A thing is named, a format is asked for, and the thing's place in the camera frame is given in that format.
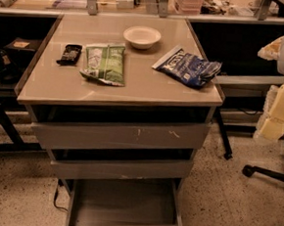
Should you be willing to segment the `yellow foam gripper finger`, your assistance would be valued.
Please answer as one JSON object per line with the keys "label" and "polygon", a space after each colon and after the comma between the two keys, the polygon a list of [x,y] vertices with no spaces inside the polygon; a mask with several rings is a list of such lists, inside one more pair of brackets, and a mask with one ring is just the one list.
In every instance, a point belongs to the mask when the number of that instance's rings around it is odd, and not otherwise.
{"label": "yellow foam gripper finger", "polygon": [[271,85],[253,137],[256,140],[275,141],[282,136],[284,136],[284,84]]}

